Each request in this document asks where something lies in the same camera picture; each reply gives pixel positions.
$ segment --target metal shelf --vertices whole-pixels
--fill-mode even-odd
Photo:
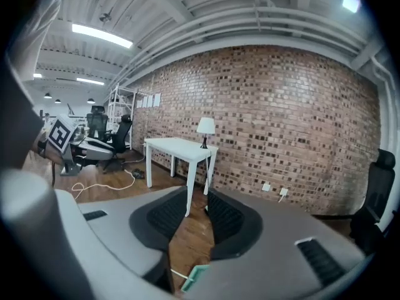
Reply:
[[[126,102],[121,102],[123,99],[121,97],[121,91],[125,94],[125,95],[131,95],[133,94],[132,97],[132,103],[128,104]],[[135,103],[135,98],[136,98],[136,91],[130,90],[130,89],[126,89],[124,87],[119,87],[119,85],[117,84],[117,86],[110,91],[110,95],[108,96],[108,123],[107,123],[107,129],[111,129],[113,131],[116,131],[114,129],[117,129],[118,127],[118,123],[116,122],[116,119],[119,118],[120,116],[116,116],[116,107],[126,107],[127,110],[129,111],[128,114],[131,115],[131,120],[133,120],[133,107],[134,107],[134,103]],[[129,138],[129,148],[132,149],[132,127],[129,129],[129,133],[128,133],[128,138]]]

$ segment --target lamp base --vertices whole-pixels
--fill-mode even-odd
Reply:
[[[207,148],[207,137],[204,137],[203,141],[202,141],[202,145],[200,147],[201,149],[208,149]]]

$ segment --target table lamp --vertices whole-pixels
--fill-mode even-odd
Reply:
[[[214,119],[211,117],[202,117],[196,132],[204,133],[204,140],[200,148],[207,149],[207,135],[215,134]]]

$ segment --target white lampshade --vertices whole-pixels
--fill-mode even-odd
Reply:
[[[197,127],[198,133],[215,134],[214,119],[211,117],[202,117]]]

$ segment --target fluorescent light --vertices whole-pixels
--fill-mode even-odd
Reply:
[[[122,47],[130,48],[133,44],[132,41],[123,39],[121,37],[115,36],[114,34],[93,29],[92,27],[80,26],[79,24],[72,24],[72,31],[74,33],[82,33],[87,34],[88,36],[92,36],[95,38],[103,39],[109,41],[111,43],[119,44]]]
[[[360,0],[343,0],[342,6],[350,10],[352,13],[356,13],[360,8]]]
[[[94,83],[94,84],[99,84],[100,86],[104,85],[104,82],[100,82],[100,81],[95,81],[95,80],[89,80],[89,79],[83,79],[81,77],[77,77],[76,81],[81,81],[83,83]]]

